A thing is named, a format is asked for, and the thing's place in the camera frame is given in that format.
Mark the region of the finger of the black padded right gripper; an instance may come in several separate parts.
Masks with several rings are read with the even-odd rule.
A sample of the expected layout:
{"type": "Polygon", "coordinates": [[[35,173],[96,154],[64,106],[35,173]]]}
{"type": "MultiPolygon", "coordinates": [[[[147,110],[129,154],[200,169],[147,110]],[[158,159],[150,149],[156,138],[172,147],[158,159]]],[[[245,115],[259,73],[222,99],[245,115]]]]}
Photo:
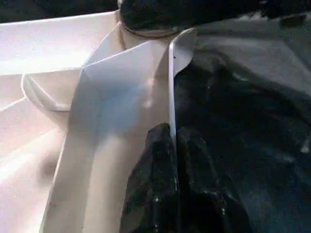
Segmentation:
{"type": "Polygon", "coordinates": [[[167,36],[259,12],[269,19],[311,10],[309,0],[120,0],[120,20],[138,36],[167,36]]]}

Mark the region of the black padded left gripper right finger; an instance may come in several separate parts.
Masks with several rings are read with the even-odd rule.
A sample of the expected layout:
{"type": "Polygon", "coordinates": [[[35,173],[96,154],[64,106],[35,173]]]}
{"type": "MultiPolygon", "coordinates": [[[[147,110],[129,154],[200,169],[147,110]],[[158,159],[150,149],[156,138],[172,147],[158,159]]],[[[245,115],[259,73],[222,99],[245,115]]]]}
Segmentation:
{"type": "Polygon", "coordinates": [[[185,233],[251,233],[232,179],[215,164],[203,136],[182,127],[176,135],[181,226],[185,233]]]}

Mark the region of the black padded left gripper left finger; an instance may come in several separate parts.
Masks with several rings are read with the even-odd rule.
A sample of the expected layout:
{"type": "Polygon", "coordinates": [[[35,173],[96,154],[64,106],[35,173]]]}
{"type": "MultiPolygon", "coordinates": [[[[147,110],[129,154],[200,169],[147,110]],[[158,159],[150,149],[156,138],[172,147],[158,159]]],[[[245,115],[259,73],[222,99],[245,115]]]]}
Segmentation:
{"type": "Polygon", "coordinates": [[[128,178],[120,223],[122,233],[178,230],[177,158],[168,123],[151,128],[145,149],[128,178]]]}

